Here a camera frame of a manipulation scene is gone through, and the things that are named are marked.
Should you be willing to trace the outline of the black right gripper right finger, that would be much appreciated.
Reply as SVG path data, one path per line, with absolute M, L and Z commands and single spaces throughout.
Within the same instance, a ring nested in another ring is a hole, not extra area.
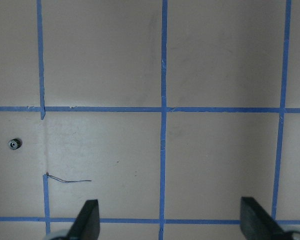
M 292 240 L 253 197 L 240 199 L 240 230 L 246 240 Z

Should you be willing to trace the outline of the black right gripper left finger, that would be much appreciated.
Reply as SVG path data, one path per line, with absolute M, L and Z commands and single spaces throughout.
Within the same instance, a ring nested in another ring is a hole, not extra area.
M 100 212 L 97 199 L 87 200 L 81 208 L 66 240 L 97 240 L 100 235 Z

